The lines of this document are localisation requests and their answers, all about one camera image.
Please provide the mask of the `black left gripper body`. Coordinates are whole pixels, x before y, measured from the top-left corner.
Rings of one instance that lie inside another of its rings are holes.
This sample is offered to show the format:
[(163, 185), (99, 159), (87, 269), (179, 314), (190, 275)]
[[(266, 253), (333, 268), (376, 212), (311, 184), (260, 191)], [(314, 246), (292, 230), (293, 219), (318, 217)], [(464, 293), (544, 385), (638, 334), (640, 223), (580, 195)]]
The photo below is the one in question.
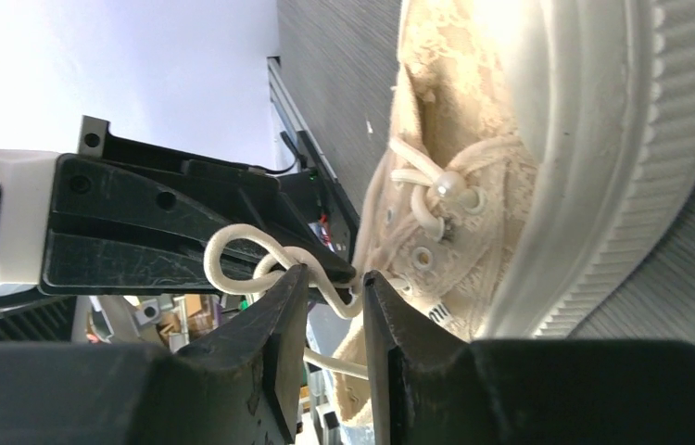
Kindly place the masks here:
[(106, 121), (85, 118), (76, 153), (0, 149), (0, 298), (40, 290), (47, 220), (58, 158), (79, 155), (170, 171), (188, 160), (267, 173), (242, 163), (210, 159), (118, 137)]

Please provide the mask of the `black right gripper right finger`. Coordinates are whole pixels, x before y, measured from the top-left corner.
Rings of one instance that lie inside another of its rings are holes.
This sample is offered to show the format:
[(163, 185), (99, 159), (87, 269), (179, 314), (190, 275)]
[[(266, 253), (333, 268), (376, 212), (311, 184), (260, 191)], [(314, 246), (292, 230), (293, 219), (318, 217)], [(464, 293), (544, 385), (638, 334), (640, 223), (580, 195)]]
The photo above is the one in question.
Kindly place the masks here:
[(379, 444), (695, 444), (695, 346), (659, 340), (468, 343), (364, 279)]

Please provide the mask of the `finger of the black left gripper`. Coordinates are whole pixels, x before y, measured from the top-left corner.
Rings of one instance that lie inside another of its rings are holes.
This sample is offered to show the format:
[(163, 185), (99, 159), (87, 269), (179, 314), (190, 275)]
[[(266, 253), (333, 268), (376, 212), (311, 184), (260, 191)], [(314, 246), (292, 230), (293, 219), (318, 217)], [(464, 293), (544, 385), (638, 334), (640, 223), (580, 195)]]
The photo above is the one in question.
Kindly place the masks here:
[(237, 223), (304, 248), (337, 283), (355, 275), (316, 239), (275, 177), (195, 160), (165, 171), (64, 155), (56, 163), (39, 287), (62, 296), (208, 293), (205, 247)]

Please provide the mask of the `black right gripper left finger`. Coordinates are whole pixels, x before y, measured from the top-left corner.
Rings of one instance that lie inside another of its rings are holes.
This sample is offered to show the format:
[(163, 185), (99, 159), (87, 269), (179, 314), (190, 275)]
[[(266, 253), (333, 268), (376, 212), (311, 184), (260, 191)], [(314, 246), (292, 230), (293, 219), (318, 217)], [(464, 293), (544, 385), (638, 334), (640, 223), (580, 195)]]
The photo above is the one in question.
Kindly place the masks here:
[(177, 352), (0, 342), (0, 444), (291, 444), (309, 271)]

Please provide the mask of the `beige sneaker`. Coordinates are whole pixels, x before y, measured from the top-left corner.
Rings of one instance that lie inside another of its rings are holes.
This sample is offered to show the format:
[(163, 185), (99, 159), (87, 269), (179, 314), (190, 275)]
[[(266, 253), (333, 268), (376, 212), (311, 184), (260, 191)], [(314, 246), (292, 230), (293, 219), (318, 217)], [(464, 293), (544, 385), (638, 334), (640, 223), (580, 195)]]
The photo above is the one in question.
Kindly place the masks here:
[(265, 296), (284, 269), (350, 323), (332, 356), (346, 426), (379, 419), (360, 280), (381, 273), (463, 340), (564, 337), (661, 238), (695, 184), (695, 1), (405, 1), (387, 148), (352, 265), (247, 224), (209, 240), (217, 289)]

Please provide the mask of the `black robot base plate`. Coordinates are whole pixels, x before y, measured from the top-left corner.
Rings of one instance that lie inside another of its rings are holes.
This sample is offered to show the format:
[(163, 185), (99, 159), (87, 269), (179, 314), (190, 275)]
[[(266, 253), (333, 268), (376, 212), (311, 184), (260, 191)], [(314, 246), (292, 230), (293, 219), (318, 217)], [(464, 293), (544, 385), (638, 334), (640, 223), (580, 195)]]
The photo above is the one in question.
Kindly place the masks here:
[(310, 230), (329, 249), (349, 260), (354, 253), (359, 216), (343, 186), (330, 173), (310, 134), (304, 130), (279, 133), (294, 155), (291, 168), (278, 177)]

